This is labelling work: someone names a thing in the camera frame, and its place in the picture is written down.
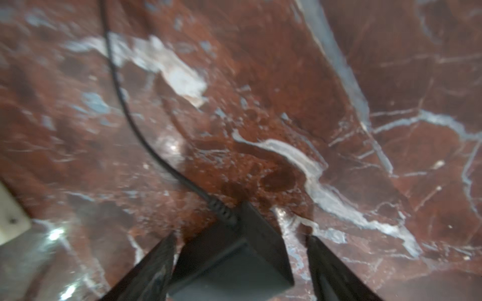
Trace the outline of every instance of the marble crack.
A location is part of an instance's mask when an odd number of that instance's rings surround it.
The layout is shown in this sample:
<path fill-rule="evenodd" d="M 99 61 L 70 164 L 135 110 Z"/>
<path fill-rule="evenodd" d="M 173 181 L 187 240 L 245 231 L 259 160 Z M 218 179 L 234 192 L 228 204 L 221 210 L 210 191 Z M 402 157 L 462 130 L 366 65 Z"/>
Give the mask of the marble crack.
<path fill-rule="evenodd" d="M 361 229 L 376 230 L 386 235 L 400 238 L 403 240 L 403 246 L 410 255 L 413 257 L 420 255 L 420 246 L 413 234 L 410 233 L 404 225 L 390 225 L 378 221 L 369 222 L 363 216 L 363 213 L 357 211 L 354 207 L 343 203 L 337 195 L 319 182 L 323 169 L 318 162 L 311 160 L 297 148 L 274 139 L 268 139 L 259 143 L 249 142 L 242 138 L 237 130 L 233 131 L 232 136 L 237 142 L 246 143 L 278 153 L 297 166 L 305 174 L 306 193 L 310 196 L 313 202 L 324 211 L 341 220 L 351 222 Z"/>
<path fill-rule="evenodd" d="M 426 244 L 426 243 L 422 243 L 422 246 L 424 246 L 427 249 L 432 250 L 432 251 L 438 251 L 439 250 L 437 245 L 433 246 L 433 245 L 429 245 L 429 244 Z"/>
<path fill-rule="evenodd" d="M 89 202 L 95 202 L 95 200 L 93 198 L 91 198 L 90 196 L 87 196 L 85 194 L 82 194 L 82 193 L 79 193 L 79 192 L 71 192 L 71 191 L 65 191 L 66 194 L 68 195 L 71 195 L 71 196 L 78 196 L 86 201 L 89 201 Z"/>
<path fill-rule="evenodd" d="M 341 137 L 338 137 L 338 138 L 334 139 L 333 141 L 331 141 L 331 142 L 328 144 L 328 146 L 331 147 L 331 146 L 333 146 L 333 145 L 335 145 L 335 144 L 337 144 L 337 143 L 343 142 L 343 141 L 345 141 L 346 139 L 351 138 L 352 136 L 354 136 L 356 133 L 358 133 L 358 130 L 351 131 L 351 132 L 349 132 L 348 134 L 345 134 L 345 135 L 343 135 L 343 136 L 341 136 Z"/>
<path fill-rule="evenodd" d="M 403 174 L 393 174 L 393 175 L 390 175 L 390 178 L 417 177 L 417 176 L 425 176 L 426 174 L 427 174 L 426 171 L 414 171 L 414 172 L 407 172 Z"/>
<path fill-rule="evenodd" d="M 432 190 L 417 206 L 415 206 L 414 211 L 417 212 L 421 207 L 425 205 L 425 203 L 430 200 L 437 192 L 443 189 L 442 186 L 437 186 L 434 190 Z"/>
<path fill-rule="evenodd" d="M 363 165 L 361 166 L 356 166 L 356 167 L 351 167 L 349 168 L 348 170 L 362 170 L 362 169 L 365 169 L 365 168 L 380 168 L 380 166 L 376 165 L 376 164 L 372 164 L 372 163 L 364 163 L 362 162 Z"/>
<path fill-rule="evenodd" d="M 359 263 L 359 264 L 371 265 L 371 263 L 370 263 L 370 262 L 363 262 L 363 261 L 359 261 L 359 260 L 351 259 L 351 258 L 348 258 L 348 257 L 342 257 L 341 259 L 342 259 L 344 262 L 350 262 L 350 263 Z"/>
<path fill-rule="evenodd" d="M 58 141 L 58 138 L 56 138 L 56 137 L 51 136 L 51 138 L 53 139 L 53 141 L 55 141 L 55 140 Z M 7 141 L 7 140 L 2 140 L 1 142 L 6 143 L 6 144 L 14 143 L 14 141 Z M 54 155 L 59 155 L 59 156 L 65 157 L 65 158 L 61 158 L 61 159 L 56 159 L 53 156 L 51 156 L 50 154 L 47 155 L 48 158 L 52 162 L 60 162 L 60 163 L 76 160 L 73 157 L 74 155 L 85 153 L 85 150 L 77 150 L 77 151 L 73 152 L 72 154 L 64 154 L 63 152 L 61 152 L 59 150 L 56 150 L 55 146 L 45 147 L 45 146 L 31 144 L 28 141 L 19 141 L 19 142 L 25 144 L 28 148 L 25 148 L 25 149 L 5 148 L 5 151 L 6 152 L 12 152 L 12 153 L 32 153 L 32 152 L 36 152 L 36 151 L 49 151 L 49 152 L 53 152 Z"/>
<path fill-rule="evenodd" d="M 482 59 L 482 53 L 473 53 L 473 54 L 464 55 L 464 56 L 451 56 L 451 57 L 442 57 L 439 54 L 421 53 L 402 60 L 382 62 L 378 64 L 378 66 L 380 68 L 401 66 L 401 65 L 409 64 L 413 61 L 425 60 L 425 59 L 433 59 L 436 64 L 451 64 L 451 63 L 468 62 L 472 60 Z"/>
<path fill-rule="evenodd" d="M 363 153 L 363 154 L 357 156 L 357 159 L 359 159 L 359 160 L 364 159 L 364 158 L 368 157 L 369 155 L 371 155 L 371 154 L 373 154 L 373 153 L 375 153 L 374 150 L 369 150 L 368 152 Z"/>
<path fill-rule="evenodd" d="M 375 264 L 370 265 L 370 271 L 371 274 L 370 276 L 365 280 L 365 283 L 368 282 L 372 278 L 372 276 L 378 271 L 378 268 L 380 267 L 381 263 L 383 262 L 383 258 L 378 259 Z"/>
<path fill-rule="evenodd" d="M 435 214 L 432 214 L 430 217 L 430 220 L 428 222 L 428 235 L 432 235 L 432 230 L 433 230 L 433 222 L 435 221 Z"/>
<path fill-rule="evenodd" d="M 444 114 L 434 114 L 426 110 L 420 110 L 418 116 L 411 118 L 402 118 L 385 125 L 382 125 L 373 130 L 373 133 L 378 134 L 383 131 L 389 131 L 400 126 L 409 126 L 419 121 L 448 127 L 456 132 L 461 140 L 482 141 L 482 131 L 477 133 L 468 133 L 465 126 L 456 121 L 453 117 Z"/>
<path fill-rule="evenodd" d="M 470 154 L 470 157 L 468 158 L 467 163 L 465 164 L 464 169 L 462 170 L 462 174 L 460 175 L 460 177 L 462 178 L 462 183 L 464 183 L 465 197 L 469 201 L 470 206 L 472 208 L 472 211 L 479 218 L 479 220 L 482 220 L 482 217 L 480 216 L 479 212 L 477 211 L 477 208 L 475 207 L 472 196 L 470 195 L 470 191 L 472 189 L 472 180 L 469 178 L 469 175 L 468 175 L 469 169 L 472 166 L 472 163 L 474 162 L 475 155 L 479 151 L 480 146 L 481 146 L 481 141 L 479 141 L 474 146 L 474 149 L 472 150 L 472 153 Z"/>
<path fill-rule="evenodd" d="M 370 113 L 370 116 L 377 117 L 377 116 L 394 116 L 394 115 L 401 115 L 415 112 L 416 109 L 407 109 L 407 110 L 395 110 L 395 111 L 388 111 L 388 112 L 375 112 Z"/>
<path fill-rule="evenodd" d="M 420 29 L 422 30 L 423 34 L 435 45 L 440 45 L 442 44 L 442 40 L 435 36 L 430 27 L 427 25 L 425 21 L 425 16 L 423 15 L 421 9 L 419 8 L 419 5 L 415 5 L 415 16 L 417 16 L 419 23 L 420 23 Z"/>
<path fill-rule="evenodd" d="M 375 207 L 375 209 L 373 209 L 373 210 L 370 211 L 370 212 L 371 212 L 373 215 L 378 215 L 377 211 L 380 210 L 380 208 L 381 208 L 382 206 L 385 206 L 385 205 L 386 205 L 386 206 L 390 206 L 390 207 L 392 207 L 392 208 L 396 208 L 397 211 L 398 211 L 398 205 L 392 204 L 392 203 L 390 203 L 390 202 L 381 202 L 381 203 L 379 203 L 379 204 Z"/>
<path fill-rule="evenodd" d="M 375 287 L 374 292 L 378 291 L 379 289 L 382 288 L 382 286 L 387 282 L 388 280 L 391 279 L 391 277 L 396 273 L 395 267 L 392 267 L 388 273 L 385 273 L 384 277 L 381 279 L 380 284 Z"/>
<path fill-rule="evenodd" d="M 282 123 L 294 136 L 300 138 L 301 140 L 303 140 L 304 143 L 306 143 L 308 145 L 308 147 L 311 149 L 311 151 L 313 151 L 313 153 L 318 157 L 318 160 L 321 163 L 323 170 L 328 169 L 328 162 L 326 162 L 325 158 L 323 158 L 323 156 L 316 149 L 316 147 L 313 145 L 313 143 L 311 143 L 311 141 L 307 137 L 305 137 L 302 134 L 296 132 L 291 127 L 286 125 L 284 122 L 282 122 Z"/>

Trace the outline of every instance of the charger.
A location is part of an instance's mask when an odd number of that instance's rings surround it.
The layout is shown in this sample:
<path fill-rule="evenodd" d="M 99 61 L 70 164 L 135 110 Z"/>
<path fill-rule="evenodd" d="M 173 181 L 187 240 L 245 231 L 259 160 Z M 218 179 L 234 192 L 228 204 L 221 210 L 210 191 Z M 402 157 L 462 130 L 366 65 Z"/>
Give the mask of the charger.
<path fill-rule="evenodd" d="M 294 285 L 282 236 L 247 201 L 236 227 L 216 222 L 184 245 L 169 284 L 175 301 L 265 301 Z"/>

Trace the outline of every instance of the white marble vein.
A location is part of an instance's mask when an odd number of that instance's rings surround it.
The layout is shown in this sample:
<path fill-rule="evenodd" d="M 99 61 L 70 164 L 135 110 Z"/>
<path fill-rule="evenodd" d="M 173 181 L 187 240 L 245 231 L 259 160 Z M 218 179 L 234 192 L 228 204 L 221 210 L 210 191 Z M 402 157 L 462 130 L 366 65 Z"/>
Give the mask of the white marble vein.
<path fill-rule="evenodd" d="M 306 24 L 311 31 L 313 39 L 318 44 L 321 52 L 340 78 L 343 89 L 353 106 L 361 128 L 370 137 L 370 144 L 388 174 L 393 173 L 393 166 L 382 147 L 371 136 L 372 123 L 370 121 L 370 108 L 363 94 L 353 70 L 348 65 L 341 52 L 333 32 L 326 19 L 323 7 L 318 0 L 296 0 L 299 10 L 303 13 Z"/>
<path fill-rule="evenodd" d="M 193 106 L 199 108 L 205 102 L 202 95 L 207 89 L 207 84 L 204 79 L 172 50 L 166 48 L 159 38 L 153 35 L 149 36 L 148 40 L 132 38 L 132 48 L 119 34 L 110 33 L 109 38 L 112 43 L 114 63 L 117 66 L 123 66 L 125 62 L 131 61 L 144 70 L 160 72 L 171 88 Z M 107 56 L 103 37 L 69 41 L 63 46 L 74 52 L 97 50 Z"/>
<path fill-rule="evenodd" d="M 142 248 L 135 241 L 135 239 L 134 239 L 134 237 L 132 237 L 132 235 L 128 234 L 127 239 L 131 243 L 132 248 L 135 250 L 134 266 L 136 266 L 144 258 L 144 250 L 142 250 Z"/>
<path fill-rule="evenodd" d="M 472 166 L 472 163 L 474 162 L 475 155 L 479 151 L 480 146 L 481 146 L 481 141 L 479 141 L 474 146 L 474 148 L 472 150 L 472 153 L 470 154 L 470 157 L 468 158 L 466 164 L 464 165 L 464 169 L 462 170 L 462 174 L 460 175 L 460 177 L 462 179 L 462 183 L 464 183 L 465 197 L 469 201 L 470 207 L 472 208 L 472 211 L 479 218 L 479 220 L 482 220 L 482 217 L 479 214 L 479 211 L 475 207 L 474 200 L 472 199 L 472 195 L 470 194 L 470 190 L 472 189 L 472 180 L 469 178 L 469 169 Z"/>
<path fill-rule="evenodd" d="M 370 113 L 370 116 L 377 117 L 377 116 L 394 116 L 394 115 L 401 115 L 415 112 L 416 109 L 406 109 L 406 110 L 395 110 L 395 111 L 387 111 L 387 112 L 374 112 Z"/>
<path fill-rule="evenodd" d="M 337 144 L 337 143 L 343 142 L 343 141 L 345 141 L 346 139 L 353 137 L 357 132 L 358 132 L 357 130 L 351 131 L 351 132 L 349 132 L 349 133 L 347 133 L 347 134 L 345 134 L 345 135 L 343 135 L 343 136 L 341 136 L 341 137 L 338 137 L 338 138 L 334 139 L 333 141 L 331 141 L 331 142 L 328 144 L 328 146 L 333 146 L 333 145 L 335 145 L 335 144 Z"/>
<path fill-rule="evenodd" d="M 426 110 L 420 110 L 418 116 L 410 118 L 402 118 L 387 124 L 384 124 L 373 130 L 373 133 L 378 134 L 383 131 L 389 131 L 400 126 L 409 126 L 419 121 L 448 127 L 456 132 L 460 140 L 482 141 L 482 131 L 477 133 L 469 133 L 465 130 L 465 126 L 455 120 L 452 116 L 444 114 L 434 114 Z"/>
<path fill-rule="evenodd" d="M 300 150 L 285 142 L 274 139 L 253 143 L 242 138 L 237 130 L 233 132 L 233 138 L 237 142 L 246 143 L 278 153 L 287 158 L 292 164 L 296 165 L 305 174 L 306 193 L 310 196 L 313 202 L 324 211 L 336 216 L 341 220 L 351 222 L 359 228 L 376 230 L 386 235 L 400 238 L 403 240 L 403 246 L 410 255 L 413 257 L 420 255 L 420 246 L 418 245 L 413 234 L 411 234 L 403 224 L 390 225 L 380 223 L 378 221 L 368 221 L 363 216 L 363 213 L 342 202 L 337 195 L 319 182 L 323 169 L 318 162 L 311 160 Z"/>

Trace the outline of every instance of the power cord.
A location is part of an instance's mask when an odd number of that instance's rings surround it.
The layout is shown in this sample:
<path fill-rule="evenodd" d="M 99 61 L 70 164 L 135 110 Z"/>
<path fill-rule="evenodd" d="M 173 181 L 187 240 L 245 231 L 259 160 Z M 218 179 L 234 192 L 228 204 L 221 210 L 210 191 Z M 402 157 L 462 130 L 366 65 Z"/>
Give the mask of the power cord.
<path fill-rule="evenodd" d="M 112 52 L 112 44 L 109 38 L 109 24 L 107 18 L 107 9 L 106 9 L 106 1 L 99 0 L 99 7 L 100 7 L 100 17 L 102 20 L 102 26 L 104 30 L 104 39 L 106 40 L 106 48 L 107 48 L 107 62 L 109 64 L 110 73 L 112 75 L 112 81 L 114 84 L 114 88 L 116 90 L 117 98 L 119 99 L 120 106 L 122 107 L 122 111 L 125 115 L 127 123 L 131 127 L 134 135 L 137 137 L 141 145 L 145 148 L 145 150 L 152 156 L 152 158 L 159 163 L 168 173 L 170 173 L 173 177 L 175 177 L 181 184 L 195 192 L 199 195 L 203 200 L 207 202 L 208 208 L 216 214 L 218 219 L 230 226 L 236 226 L 238 223 L 238 216 L 224 204 L 220 199 L 210 196 L 204 189 L 197 186 L 193 181 L 186 178 L 180 172 L 178 172 L 175 168 L 173 168 L 169 163 L 167 163 L 163 158 L 161 158 L 157 152 L 149 145 L 145 137 L 142 135 L 141 131 L 137 127 L 136 123 L 134 122 L 127 102 L 124 99 L 124 94 L 121 91 L 121 84 L 119 81 L 119 76 L 117 72 L 117 67 L 114 64 L 113 59 L 113 52 Z"/>

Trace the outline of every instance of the marble floor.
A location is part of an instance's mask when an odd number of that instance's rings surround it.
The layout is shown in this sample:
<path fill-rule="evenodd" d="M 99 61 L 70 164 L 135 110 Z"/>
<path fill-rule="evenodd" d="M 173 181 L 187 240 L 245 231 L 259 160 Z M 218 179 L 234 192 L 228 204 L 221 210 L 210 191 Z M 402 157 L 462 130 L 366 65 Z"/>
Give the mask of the marble floor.
<path fill-rule="evenodd" d="M 177 169 L 313 232 L 387 301 L 482 295 L 482 3 L 109 0 L 136 123 Z M 0 4 L 0 176 L 33 219 L 0 299 L 96 300 L 214 221 L 126 124 L 97 1 Z"/>

